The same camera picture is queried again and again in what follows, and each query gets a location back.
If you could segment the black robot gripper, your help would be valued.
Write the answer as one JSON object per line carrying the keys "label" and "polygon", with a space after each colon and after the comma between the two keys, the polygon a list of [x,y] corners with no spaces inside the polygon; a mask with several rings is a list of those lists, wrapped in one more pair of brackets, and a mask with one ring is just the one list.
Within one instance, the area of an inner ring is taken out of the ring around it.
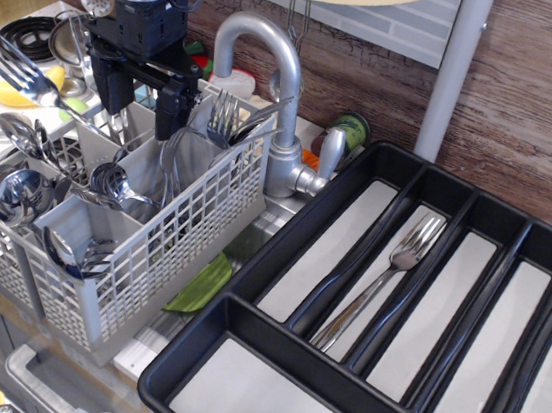
{"label": "black robot gripper", "polygon": [[202,69],[184,50],[191,0],[112,0],[113,11],[87,21],[89,55],[109,115],[134,101],[133,79],[165,83],[155,107],[155,138],[167,141],[188,123]]}

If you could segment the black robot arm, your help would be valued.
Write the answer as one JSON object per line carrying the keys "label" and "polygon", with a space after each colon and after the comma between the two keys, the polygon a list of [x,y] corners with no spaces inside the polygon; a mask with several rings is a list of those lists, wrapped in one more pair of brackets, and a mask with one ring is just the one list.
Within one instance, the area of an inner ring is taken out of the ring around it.
{"label": "black robot arm", "polygon": [[188,123],[203,71],[185,51],[189,0],[114,0],[110,16],[87,21],[98,95],[111,115],[134,101],[134,83],[157,92],[155,138],[168,140]]}

